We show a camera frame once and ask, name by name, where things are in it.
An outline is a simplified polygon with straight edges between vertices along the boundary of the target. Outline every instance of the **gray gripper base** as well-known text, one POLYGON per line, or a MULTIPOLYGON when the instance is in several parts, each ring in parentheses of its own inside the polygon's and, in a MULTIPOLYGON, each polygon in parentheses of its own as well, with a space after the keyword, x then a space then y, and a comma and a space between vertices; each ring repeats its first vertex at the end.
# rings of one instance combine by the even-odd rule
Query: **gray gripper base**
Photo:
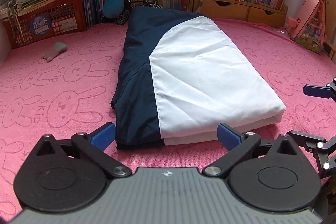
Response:
POLYGON ((64 215, 30 210, 11 224, 318 224, 310 210, 270 214, 237 200, 221 179, 206 178, 196 168, 138 168, 112 181, 88 207, 64 215))

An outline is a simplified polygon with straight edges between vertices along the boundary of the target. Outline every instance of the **drawer handle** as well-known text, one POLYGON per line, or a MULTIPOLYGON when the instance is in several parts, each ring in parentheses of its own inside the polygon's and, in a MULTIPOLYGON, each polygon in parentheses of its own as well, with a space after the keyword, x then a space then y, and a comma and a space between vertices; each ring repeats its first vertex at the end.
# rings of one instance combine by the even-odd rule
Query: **drawer handle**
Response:
POLYGON ((265 13, 267 14, 267 15, 273 15, 274 14, 274 12, 271 12, 271 11, 266 11, 266 10, 264 10, 265 11, 265 13))
POLYGON ((231 2, 217 1, 217 0, 216 0, 216 3, 217 3, 219 6, 229 6, 230 4, 232 4, 231 2))

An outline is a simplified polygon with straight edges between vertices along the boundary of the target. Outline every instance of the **pink blanket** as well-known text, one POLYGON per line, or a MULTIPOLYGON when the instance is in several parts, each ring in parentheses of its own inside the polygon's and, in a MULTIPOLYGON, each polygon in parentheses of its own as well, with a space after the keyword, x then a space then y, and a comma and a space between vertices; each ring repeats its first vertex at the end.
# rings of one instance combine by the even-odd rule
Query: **pink blanket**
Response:
MULTIPOLYGON (((336 126, 336 103, 305 96, 305 84, 325 85, 336 66, 287 39, 278 30, 247 22, 215 20, 287 106, 282 121, 256 129, 263 138, 289 130, 327 140, 336 126)), ((16 172, 43 134, 66 139, 76 132, 115 122, 110 101, 117 85, 127 26, 101 24, 87 32, 40 41, 11 52, 0 66, 0 215, 9 220, 21 208, 13 192, 16 172), (51 63, 41 55, 56 41, 68 51, 51 63)), ((249 83, 241 79, 247 88, 249 83)), ((197 166, 202 169, 226 153, 218 141, 106 153, 135 170, 138 166, 197 166)), ((306 153, 314 167, 315 160, 306 153)))

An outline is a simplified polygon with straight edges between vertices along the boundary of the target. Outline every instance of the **metal pivot screw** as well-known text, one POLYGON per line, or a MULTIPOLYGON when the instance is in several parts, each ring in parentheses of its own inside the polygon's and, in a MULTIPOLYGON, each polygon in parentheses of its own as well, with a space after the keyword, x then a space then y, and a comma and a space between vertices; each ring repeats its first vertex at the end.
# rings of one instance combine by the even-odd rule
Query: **metal pivot screw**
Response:
POLYGON ((124 166, 117 166, 113 169, 113 173, 117 176, 124 176, 128 173, 128 168, 124 166))
POLYGON ((216 176, 218 175, 220 172, 222 172, 221 168, 217 167, 217 166, 208 166, 205 168, 204 172, 207 175, 211 175, 211 176, 216 176))

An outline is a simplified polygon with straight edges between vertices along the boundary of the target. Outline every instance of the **bookshelf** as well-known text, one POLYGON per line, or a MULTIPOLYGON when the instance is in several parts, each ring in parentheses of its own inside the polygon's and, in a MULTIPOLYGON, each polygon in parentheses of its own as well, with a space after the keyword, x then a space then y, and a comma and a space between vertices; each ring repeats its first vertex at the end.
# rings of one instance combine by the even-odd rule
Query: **bookshelf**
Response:
MULTIPOLYGON (((195 12, 199 0, 189 0, 189 11, 195 12)), ((236 0, 204 0, 201 14, 212 18, 244 20, 252 23, 264 23, 272 27, 283 27, 288 7, 280 10, 236 0)))

